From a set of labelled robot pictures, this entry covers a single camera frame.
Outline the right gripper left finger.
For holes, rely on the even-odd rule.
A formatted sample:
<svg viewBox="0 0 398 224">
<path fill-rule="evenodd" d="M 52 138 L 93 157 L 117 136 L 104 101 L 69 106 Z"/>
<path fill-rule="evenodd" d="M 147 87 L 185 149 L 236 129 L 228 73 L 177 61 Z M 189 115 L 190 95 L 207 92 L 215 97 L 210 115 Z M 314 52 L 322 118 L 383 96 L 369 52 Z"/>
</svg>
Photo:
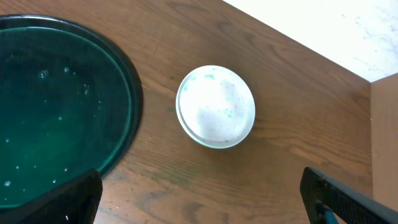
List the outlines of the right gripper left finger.
<svg viewBox="0 0 398 224">
<path fill-rule="evenodd" d="M 102 192 L 100 173 L 90 169 L 23 205 L 1 209 L 1 224 L 93 223 Z"/>
</svg>

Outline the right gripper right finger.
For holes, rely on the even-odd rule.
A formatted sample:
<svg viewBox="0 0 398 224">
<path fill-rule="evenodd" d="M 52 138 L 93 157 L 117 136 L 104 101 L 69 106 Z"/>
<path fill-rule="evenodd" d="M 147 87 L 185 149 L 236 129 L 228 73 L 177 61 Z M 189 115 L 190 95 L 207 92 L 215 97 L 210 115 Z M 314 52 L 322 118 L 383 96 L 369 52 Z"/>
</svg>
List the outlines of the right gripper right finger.
<svg viewBox="0 0 398 224">
<path fill-rule="evenodd" d="M 397 224 L 397 212 L 345 184 L 311 168 L 304 168 L 300 194 L 310 223 Z"/>
</svg>

